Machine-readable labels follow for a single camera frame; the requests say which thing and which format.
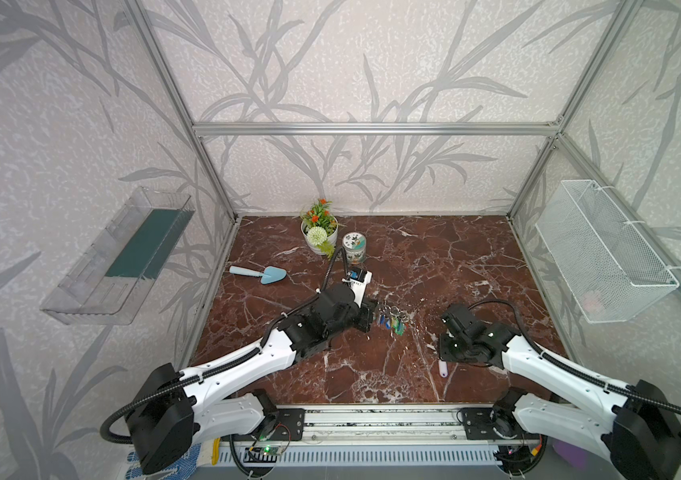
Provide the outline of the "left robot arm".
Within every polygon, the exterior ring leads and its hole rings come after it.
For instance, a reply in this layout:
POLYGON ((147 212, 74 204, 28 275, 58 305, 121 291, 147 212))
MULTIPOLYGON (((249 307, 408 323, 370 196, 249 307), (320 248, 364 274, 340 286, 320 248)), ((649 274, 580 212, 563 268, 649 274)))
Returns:
POLYGON ((226 436, 268 435, 278 408, 264 392, 242 389, 330 349, 334 338, 368 332, 377 303, 365 296, 372 274, 343 266, 336 284, 324 281, 310 299, 274 318, 262 338, 206 364, 152 371, 132 402, 100 425, 100 438, 132 446, 143 474, 158 473, 192 446, 226 436))

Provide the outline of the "keyring with coloured key tags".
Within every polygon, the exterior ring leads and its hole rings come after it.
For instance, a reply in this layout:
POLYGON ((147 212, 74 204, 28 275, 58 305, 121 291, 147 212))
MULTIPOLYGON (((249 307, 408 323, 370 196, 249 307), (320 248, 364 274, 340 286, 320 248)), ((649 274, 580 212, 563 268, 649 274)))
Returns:
POLYGON ((375 325, 383 327, 391 335, 404 336, 406 329, 412 324, 411 316, 400 308, 380 303, 373 314, 375 325))

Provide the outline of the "lilac key tag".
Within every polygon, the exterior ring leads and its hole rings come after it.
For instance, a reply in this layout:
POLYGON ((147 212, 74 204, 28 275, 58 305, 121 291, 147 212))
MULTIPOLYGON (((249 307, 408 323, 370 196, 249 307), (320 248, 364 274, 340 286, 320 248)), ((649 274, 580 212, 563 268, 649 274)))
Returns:
POLYGON ((439 372, 440 377, 441 377, 441 378, 446 378, 446 377, 448 376, 448 367, 447 367, 447 363, 444 362, 444 361, 442 361, 442 360, 439 360, 439 361, 437 362, 437 365, 438 365, 438 372, 439 372))

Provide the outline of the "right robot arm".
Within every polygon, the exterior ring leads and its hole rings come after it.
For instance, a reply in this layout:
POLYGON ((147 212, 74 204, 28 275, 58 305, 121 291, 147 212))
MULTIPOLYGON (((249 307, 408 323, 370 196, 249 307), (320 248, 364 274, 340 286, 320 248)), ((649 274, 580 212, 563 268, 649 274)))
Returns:
POLYGON ((590 371, 535 343, 518 308, 516 326, 486 323, 473 305, 451 304, 438 339, 445 363, 494 367, 524 377, 556 395, 544 400, 518 387, 497 400, 488 416, 503 439, 528 434, 545 445, 560 440, 607 461, 625 479, 672 479, 681 467, 681 407, 651 383, 634 385, 590 371))

